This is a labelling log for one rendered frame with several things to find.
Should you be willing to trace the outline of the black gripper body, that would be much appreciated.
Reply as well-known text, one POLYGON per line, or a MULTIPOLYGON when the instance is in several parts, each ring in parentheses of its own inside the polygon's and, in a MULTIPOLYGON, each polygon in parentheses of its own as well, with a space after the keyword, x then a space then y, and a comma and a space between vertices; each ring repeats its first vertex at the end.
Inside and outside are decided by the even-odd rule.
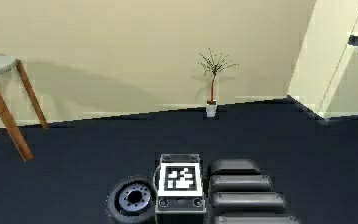
POLYGON ((108 224, 155 224, 155 200, 156 193, 147 178, 122 180, 106 199, 108 224))

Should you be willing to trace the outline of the thin house plant white pot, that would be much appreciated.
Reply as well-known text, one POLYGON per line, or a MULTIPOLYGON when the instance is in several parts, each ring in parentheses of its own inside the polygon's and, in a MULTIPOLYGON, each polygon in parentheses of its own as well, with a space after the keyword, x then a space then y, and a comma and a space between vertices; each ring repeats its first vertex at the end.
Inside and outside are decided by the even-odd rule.
POLYGON ((217 100, 215 97, 215 86, 216 79, 218 75, 229 68, 238 66, 238 63, 233 63, 229 59, 228 54, 219 53, 216 54, 212 51, 211 48, 208 49, 208 55, 200 53, 202 62, 199 62, 199 65, 203 68, 203 75, 210 75, 210 96, 206 102, 205 112, 207 118, 215 118, 217 115, 217 100))

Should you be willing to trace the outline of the white room door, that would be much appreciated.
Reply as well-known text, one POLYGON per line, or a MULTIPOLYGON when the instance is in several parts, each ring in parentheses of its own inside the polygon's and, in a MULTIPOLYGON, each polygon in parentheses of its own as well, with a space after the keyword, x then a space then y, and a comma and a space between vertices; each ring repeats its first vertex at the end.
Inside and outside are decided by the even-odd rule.
POLYGON ((350 35, 358 36, 358 17, 319 106, 324 119, 358 116, 358 47, 348 44, 350 35))

